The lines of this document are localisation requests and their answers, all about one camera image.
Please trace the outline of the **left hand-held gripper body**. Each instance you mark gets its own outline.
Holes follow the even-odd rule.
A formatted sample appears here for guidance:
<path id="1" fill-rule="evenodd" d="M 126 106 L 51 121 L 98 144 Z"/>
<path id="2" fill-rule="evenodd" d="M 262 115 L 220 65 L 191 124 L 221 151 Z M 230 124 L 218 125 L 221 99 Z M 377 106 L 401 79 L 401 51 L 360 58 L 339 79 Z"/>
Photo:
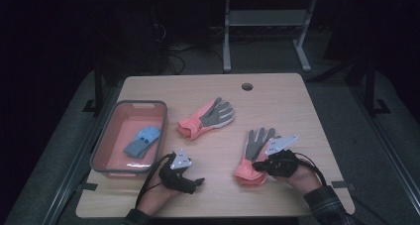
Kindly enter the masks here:
<path id="1" fill-rule="evenodd" d="M 168 155 L 168 159 L 160 169 L 158 175 L 166 188 L 193 194 L 197 188 L 194 186 L 195 180 L 183 176 L 191 166 L 192 160 L 188 157 L 184 149 L 180 149 L 178 153 Z"/>

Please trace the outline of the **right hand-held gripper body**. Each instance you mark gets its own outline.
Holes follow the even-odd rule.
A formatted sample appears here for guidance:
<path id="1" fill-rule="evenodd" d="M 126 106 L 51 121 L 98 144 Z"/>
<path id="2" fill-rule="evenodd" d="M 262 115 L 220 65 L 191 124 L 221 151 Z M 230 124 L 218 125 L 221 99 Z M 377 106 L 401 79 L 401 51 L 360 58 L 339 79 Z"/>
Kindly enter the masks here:
<path id="1" fill-rule="evenodd" d="M 274 137 L 268 141 L 268 147 L 264 151 L 267 159 L 262 162 L 262 170 L 269 175 L 290 177 L 298 168 L 297 157 L 288 149 L 296 140 L 297 136 Z"/>

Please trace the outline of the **pink and grey work glove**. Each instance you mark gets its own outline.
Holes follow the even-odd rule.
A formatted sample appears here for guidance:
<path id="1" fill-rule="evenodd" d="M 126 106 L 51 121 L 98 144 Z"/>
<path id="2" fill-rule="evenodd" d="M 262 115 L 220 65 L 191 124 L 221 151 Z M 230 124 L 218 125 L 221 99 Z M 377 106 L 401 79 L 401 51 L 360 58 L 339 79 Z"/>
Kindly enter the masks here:
<path id="1" fill-rule="evenodd" d="M 251 130 L 246 139 L 243 157 L 235 169 L 233 177 L 243 187 L 257 187 L 266 180 L 266 173 L 256 171 L 253 163 L 262 162 L 267 159 L 264 150 L 267 149 L 268 141 L 274 136 L 275 130 L 259 128 Z"/>
<path id="2" fill-rule="evenodd" d="M 176 130 L 188 140 L 195 140 L 200 135 L 225 127 L 234 120 L 234 109 L 221 97 L 207 102 L 190 117 L 178 121 Z"/>

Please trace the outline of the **blue knit glove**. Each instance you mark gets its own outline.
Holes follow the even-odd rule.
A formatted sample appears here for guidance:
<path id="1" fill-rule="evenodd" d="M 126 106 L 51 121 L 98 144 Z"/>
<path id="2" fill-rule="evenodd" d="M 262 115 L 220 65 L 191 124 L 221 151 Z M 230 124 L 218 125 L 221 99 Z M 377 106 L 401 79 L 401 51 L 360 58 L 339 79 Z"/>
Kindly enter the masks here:
<path id="1" fill-rule="evenodd" d="M 160 129 L 158 127 L 147 126 L 136 134 L 135 138 L 123 152 L 128 157 L 142 159 L 159 136 Z"/>

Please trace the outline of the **pink plastic bin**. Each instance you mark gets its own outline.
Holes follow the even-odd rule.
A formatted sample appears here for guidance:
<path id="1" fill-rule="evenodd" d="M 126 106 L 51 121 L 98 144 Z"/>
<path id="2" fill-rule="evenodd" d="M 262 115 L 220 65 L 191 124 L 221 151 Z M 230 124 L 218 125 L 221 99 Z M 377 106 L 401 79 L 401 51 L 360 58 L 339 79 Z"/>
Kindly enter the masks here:
<path id="1" fill-rule="evenodd" d="M 167 118 L 166 104 L 159 100 L 123 100 L 117 102 L 99 136 L 90 166 L 108 177 L 131 177 L 148 171 L 160 156 L 160 142 Z M 140 132 L 154 128 L 158 137 L 142 158 L 124 150 L 140 139 Z"/>

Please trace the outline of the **person's left hand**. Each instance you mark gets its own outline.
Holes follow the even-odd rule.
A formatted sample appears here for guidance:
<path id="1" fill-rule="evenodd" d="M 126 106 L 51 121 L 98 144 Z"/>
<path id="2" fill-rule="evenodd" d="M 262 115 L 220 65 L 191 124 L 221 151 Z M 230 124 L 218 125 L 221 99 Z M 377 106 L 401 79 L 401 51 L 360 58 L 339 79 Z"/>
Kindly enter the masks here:
<path id="1" fill-rule="evenodd" d="M 136 208 L 152 216 L 177 195 L 180 195 L 179 191 L 166 188 L 161 184 L 159 176 L 155 174 Z"/>

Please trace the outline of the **person's right hand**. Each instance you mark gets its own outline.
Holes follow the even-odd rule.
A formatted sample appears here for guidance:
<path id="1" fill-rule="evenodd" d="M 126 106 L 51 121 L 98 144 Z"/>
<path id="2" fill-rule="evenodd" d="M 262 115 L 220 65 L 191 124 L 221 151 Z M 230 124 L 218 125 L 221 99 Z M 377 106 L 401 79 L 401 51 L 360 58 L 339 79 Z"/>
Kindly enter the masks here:
<path id="1" fill-rule="evenodd" d="M 305 195 L 322 186 L 322 183 L 316 173 L 304 166 L 299 166 L 296 172 L 290 177 L 278 176 L 276 179 L 288 183 L 302 195 Z"/>

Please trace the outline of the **black tape strip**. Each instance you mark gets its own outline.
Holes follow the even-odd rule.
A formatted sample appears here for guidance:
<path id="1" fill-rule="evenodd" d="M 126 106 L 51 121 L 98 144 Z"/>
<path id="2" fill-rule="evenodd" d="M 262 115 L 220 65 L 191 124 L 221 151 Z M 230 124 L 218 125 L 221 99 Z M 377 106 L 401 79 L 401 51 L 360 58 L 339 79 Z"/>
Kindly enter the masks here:
<path id="1" fill-rule="evenodd" d="M 77 191 L 81 191 L 81 190 L 90 190 L 90 191 L 95 191 L 97 188 L 98 184 L 96 183 L 89 183 L 89 182 L 85 182 L 85 183 L 81 183 L 76 187 Z"/>
<path id="2" fill-rule="evenodd" d="M 356 187 L 352 183 L 347 183 L 344 180 L 331 181 L 331 184 L 334 188 L 346 188 L 348 191 L 356 190 Z"/>

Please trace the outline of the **grey metal stand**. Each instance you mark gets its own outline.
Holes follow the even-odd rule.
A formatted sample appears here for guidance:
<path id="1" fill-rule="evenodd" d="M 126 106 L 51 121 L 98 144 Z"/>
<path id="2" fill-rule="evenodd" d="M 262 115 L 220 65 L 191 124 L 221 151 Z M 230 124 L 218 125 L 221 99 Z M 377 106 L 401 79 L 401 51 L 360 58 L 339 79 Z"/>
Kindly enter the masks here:
<path id="1" fill-rule="evenodd" d="M 292 10 L 232 10 L 230 0 L 225 1 L 223 72 L 232 70 L 230 50 L 231 27 L 300 27 L 301 33 L 293 46 L 304 71 L 312 68 L 303 49 L 317 0 L 310 0 L 306 9 Z"/>

